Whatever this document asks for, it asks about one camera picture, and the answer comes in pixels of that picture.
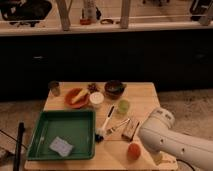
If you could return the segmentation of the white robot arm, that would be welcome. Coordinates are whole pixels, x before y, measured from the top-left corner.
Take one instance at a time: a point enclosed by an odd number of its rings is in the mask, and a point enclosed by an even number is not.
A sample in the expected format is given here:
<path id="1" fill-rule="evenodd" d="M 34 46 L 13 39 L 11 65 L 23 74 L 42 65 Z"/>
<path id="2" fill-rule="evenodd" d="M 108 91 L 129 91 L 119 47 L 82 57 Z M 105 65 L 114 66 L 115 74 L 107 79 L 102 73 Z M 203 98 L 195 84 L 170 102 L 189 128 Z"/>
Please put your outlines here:
<path id="1" fill-rule="evenodd" d="M 150 153 L 166 152 L 204 171 L 213 171 L 213 141 L 171 130 L 174 115 L 161 107 L 155 108 L 138 130 L 138 137 Z"/>

